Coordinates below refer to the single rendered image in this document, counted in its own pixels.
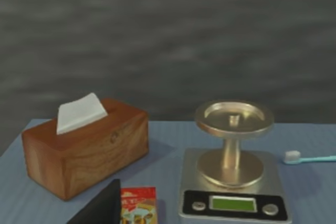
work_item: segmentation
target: kitchen scale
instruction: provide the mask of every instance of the kitchen scale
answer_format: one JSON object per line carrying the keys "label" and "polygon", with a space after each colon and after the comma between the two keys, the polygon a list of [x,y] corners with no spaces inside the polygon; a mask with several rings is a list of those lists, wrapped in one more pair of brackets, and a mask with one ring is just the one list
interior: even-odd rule
{"label": "kitchen scale", "polygon": [[273,114],[249,102],[217,100],[196,110],[203,131],[224,140],[221,149],[184,154],[179,214],[182,224],[291,224],[277,160],[241,151],[240,141],[267,133]]}

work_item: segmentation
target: gray wall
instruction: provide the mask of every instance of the gray wall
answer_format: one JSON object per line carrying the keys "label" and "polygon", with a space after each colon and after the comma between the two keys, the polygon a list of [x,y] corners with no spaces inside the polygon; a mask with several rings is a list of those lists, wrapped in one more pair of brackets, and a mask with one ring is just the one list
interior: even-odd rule
{"label": "gray wall", "polygon": [[192,120],[217,98],[336,122],[335,0],[0,0],[0,151],[93,91]]}

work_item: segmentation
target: brown wooden box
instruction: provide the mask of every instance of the brown wooden box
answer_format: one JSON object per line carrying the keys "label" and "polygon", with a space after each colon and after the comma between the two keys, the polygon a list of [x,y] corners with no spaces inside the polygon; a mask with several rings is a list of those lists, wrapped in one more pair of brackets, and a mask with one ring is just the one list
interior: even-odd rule
{"label": "brown wooden box", "polygon": [[57,119],[22,133],[28,176],[63,200],[102,181],[149,151],[148,114],[113,99],[108,116],[56,135]]}

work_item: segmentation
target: tissue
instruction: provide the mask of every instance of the tissue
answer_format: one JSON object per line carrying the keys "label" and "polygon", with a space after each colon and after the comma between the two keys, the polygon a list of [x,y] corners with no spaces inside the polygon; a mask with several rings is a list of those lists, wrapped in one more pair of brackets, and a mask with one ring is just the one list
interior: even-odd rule
{"label": "tissue", "polygon": [[107,116],[107,112],[94,93],[58,109],[57,135],[73,131]]}

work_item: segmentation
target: blue table surface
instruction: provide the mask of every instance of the blue table surface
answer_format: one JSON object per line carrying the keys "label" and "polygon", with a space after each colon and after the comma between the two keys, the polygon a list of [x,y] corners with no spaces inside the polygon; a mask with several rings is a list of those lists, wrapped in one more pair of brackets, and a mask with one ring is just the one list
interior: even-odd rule
{"label": "blue table surface", "polygon": [[[33,119],[26,128],[45,121]],[[155,186],[159,224],[180,223],[177,199],[185,148],[217,148],[222,142],[194,122],[150,122],[149,132],[150,153],[145,158],[68,202],[27,177],[19,136],[0,158],[0,223],[65,224],[113,178],[120,178],[123,187]],[[336,125],[276,124],[266,136],[245,141],[243,148],[279,157],[294,224],[336,223],[336,163],[286,166],[280,162],[288,150],[298,150],[306,157],[336,155]]]}

